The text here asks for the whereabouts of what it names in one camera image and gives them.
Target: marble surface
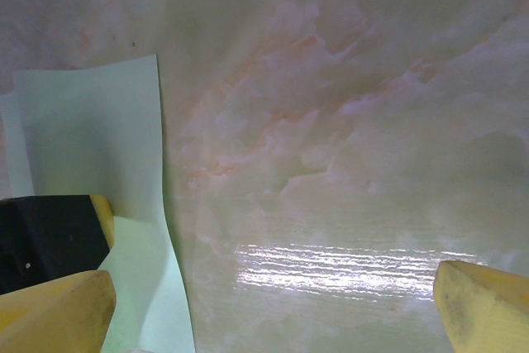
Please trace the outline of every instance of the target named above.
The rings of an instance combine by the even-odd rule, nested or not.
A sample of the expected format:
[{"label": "marble surface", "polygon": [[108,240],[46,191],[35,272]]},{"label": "marble surface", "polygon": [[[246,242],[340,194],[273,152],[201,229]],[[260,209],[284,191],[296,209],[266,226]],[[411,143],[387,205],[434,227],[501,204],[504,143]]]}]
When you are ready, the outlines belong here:
[{"label": "marble surface", "polygon": [[440,260],[529,274],[529,0],[2,4],[4,92],[159,55],[197,352],[449,352]]}]

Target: black object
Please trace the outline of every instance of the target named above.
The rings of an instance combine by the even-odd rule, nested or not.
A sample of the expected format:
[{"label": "black object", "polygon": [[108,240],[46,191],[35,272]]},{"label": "black object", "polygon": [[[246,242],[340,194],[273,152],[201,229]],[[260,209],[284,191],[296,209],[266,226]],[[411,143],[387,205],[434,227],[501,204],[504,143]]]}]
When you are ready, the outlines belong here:
[{"label": "black object", "polygon": [[95,270],[109,251],[88,195],[0,202],[0,294]]}]

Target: white marble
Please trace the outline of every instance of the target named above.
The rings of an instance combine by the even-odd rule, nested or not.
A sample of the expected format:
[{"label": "white marble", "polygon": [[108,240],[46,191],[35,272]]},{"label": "white marble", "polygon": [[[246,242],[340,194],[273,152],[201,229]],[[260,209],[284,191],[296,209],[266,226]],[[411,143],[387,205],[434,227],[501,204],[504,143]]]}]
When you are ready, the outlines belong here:
[{"label": "white marble", "polygon": [[198,352],[444,353],[438,261],[529,274],[529,0],[5,5],[4,91],[159,55]]}]

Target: light green paper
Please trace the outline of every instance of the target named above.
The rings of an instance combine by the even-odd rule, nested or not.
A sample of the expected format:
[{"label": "light green paper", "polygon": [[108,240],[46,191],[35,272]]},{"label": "light green paper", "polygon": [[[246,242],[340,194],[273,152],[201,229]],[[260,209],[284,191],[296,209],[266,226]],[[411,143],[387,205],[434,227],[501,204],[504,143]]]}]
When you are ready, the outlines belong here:
[{"label": "light green paper", "polygon": [[[9,163],[13,192],[98,193],[109,198],[117,308],[103,352],[194,352],[188,302],[165,221],[155,55],[76,71],[15,73],[31,178]],[[17,112],[5,112],[10,158],[26,156]]]}]

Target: paper sheet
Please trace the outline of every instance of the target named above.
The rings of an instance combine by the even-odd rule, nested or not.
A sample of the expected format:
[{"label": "paper sheet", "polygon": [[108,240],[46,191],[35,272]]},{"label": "paper sheet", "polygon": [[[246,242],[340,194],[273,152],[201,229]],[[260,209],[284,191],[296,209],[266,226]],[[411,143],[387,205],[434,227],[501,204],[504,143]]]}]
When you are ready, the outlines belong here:
[{"label": "paper sheet", "polygon": [[17,160],[9,161],[12,191],[102,194],[116,214],[116,245],[101,266],[117,291],[103,351],[194,352],[164,215],[155,55],[96,69],[18,72],[15,87],[21,123],[13,94],[2,99],[8,159]]}]

